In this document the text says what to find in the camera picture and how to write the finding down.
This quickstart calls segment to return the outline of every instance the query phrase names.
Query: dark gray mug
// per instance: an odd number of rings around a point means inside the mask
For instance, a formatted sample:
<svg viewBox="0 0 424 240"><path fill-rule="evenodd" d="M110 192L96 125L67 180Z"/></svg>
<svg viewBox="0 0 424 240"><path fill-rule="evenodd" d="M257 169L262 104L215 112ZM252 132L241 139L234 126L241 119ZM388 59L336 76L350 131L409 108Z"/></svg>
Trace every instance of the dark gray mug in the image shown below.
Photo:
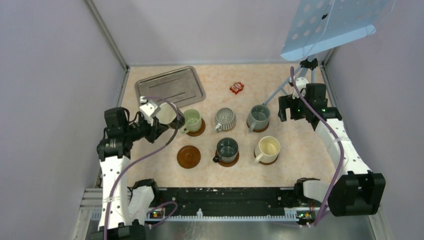
<svg viewBox="0 0 424 240"><path fill-rule="evenodd" d="M222 162L228 164L236 159L239 152L239 145L231 137L224 137L216 145L216 151L218 154L213 157L213 161L215 163Z"/></svg>

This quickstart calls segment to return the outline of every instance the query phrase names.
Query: brown saucer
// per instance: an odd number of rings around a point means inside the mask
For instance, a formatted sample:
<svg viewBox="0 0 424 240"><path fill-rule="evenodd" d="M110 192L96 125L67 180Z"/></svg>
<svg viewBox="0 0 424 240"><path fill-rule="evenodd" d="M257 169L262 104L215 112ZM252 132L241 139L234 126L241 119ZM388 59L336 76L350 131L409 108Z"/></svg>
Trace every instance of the brown saucer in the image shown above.
<svg viewBox="0 0 424 240"><path fill-rule="evenodd" d="M250 129L250 128L251 128L251 126L249 126L248 121L246 121L246 124L247 124L247 128L248 128L248 129ZM269 126L270 126L270 122L268 122L268 124L267 124L264 128L262 128L261 130L253 129L253 132L254 132L254 133L262 133L262 132L264 132L265 130L267 130Z"/></svg>
<svg viewBox="0 0 424 240"><path fill-rule="evenodd" d="M229 168L229 167L234 166L239 161L239 157L240 157L240 153L237 152L237 156L235 156L235 159L232 162L225 163L225 162L219 161L218 164L223 166L223 167Z"/></svg>
<svg viewBox="0 0 424 240"><path fill-rule="evenodd" d="M256 154L255 154L255 150L253 150L253 156L256 158ZM277 157L275 158L275 160L274 161L272 161L272 162L267 162L267 163L265 163L265 162L261 162L261 161L259 161L259 163L260 164L262 164L262 165L271 165L271 164L273 164L273 163L275 163L276 161L277 161L277 159L278 159L278 157L279 157L280 155L278 154L277 155Z"/></svg>
<svg viewBox="0 0 424 240"><path fill-rule="evenodd" d="M179 165L185 169L196 167L201 159L200 151L197 147L188 145L183 146L176 154L176 160Z"/></svg>
<svg viewBox="0 0 424 240"><path fill-rule="evenodd" d="M205 131L205 129L206 129L206 123L205 123L205 120L203 120L203 118L202 118L200 129L197 130L197 131L193 131L193 132L189 131L189 132L187 132L187 135L189 135L190 137L197 137L197 136L202 135L202 133Z"/></svg>

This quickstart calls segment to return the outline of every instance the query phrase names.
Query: light blue panel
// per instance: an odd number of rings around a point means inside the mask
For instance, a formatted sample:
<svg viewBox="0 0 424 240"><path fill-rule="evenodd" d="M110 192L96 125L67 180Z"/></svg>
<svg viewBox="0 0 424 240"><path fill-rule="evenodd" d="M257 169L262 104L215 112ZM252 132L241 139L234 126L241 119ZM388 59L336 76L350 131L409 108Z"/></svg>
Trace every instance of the light blue panel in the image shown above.
<svg viewBox="0 0 424 240"><path fill-rule="evenodd" d="M376 32L373 23L387 3L388 0L301 0L281 56L296 61L371 35Z"/></svg>

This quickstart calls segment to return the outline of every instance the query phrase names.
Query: green mug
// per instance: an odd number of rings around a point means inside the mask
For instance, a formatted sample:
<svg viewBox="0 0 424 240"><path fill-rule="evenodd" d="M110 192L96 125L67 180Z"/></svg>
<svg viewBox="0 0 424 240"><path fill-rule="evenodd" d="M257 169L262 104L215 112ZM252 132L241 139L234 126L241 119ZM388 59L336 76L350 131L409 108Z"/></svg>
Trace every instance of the green mug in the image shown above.
<svg viewBox="0 0 424 240"><path fill-rule="evenodd" d="M185 124L180 128L182 134L197 132L202 127L202 116L196 109L188 109L184 112Z"/></svg>

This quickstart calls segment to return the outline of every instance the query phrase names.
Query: mug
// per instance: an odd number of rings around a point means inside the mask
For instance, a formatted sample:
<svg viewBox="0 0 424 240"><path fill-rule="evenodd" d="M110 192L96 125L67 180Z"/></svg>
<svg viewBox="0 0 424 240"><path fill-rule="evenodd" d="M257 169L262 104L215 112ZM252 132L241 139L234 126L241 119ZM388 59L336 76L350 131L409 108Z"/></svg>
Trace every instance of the mug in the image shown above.
<svg viewBox="0 0 424 240"><path fill-rule="evenodd" d="M215 115L215 131L229 131L236 126L236 114L228 107L221 108Z"/></svg>
<svg viewBox="0 0 424 240"><path fill-rule="evenodd" d="M274 162L280 153L281 145L277 138L264 136L254 148L255 163L269 164Z"/></svg>
<svg viewBox="0 0 424 240"><path fill-rule="evenodd" d="M184 112L185 124L181 129L182 134L197 132L202 127L202 116L196 109L188 109Z"/></svg>
<svg viewBox="0 0 424 240"><path fill-rule="evenodd" d="M271 112L265 105L256 105L252 107L247 116L247 124L249 125L249 133L254 130L260 131L265 129L270 123Z"/></svg>
<svg viewBox="0 0 424 240"><path fill-rule="evenodd" d="M177 119L177 113L167 102L162 103L159 108L160 111L156 114L156 118L159 120L159 123L168 125L172 129L181 128L185 121L184 114L172 103L179 115L179 121Z"/></svg>
<svg viewBox="0 0 424 240"><path fill-rule="evenodd" d="M236 159L239 153L239 145L231 137L224 137L216 145L216 151L218 154L213 157L213 161L215 163L223 162L228 164Z"/></svg>

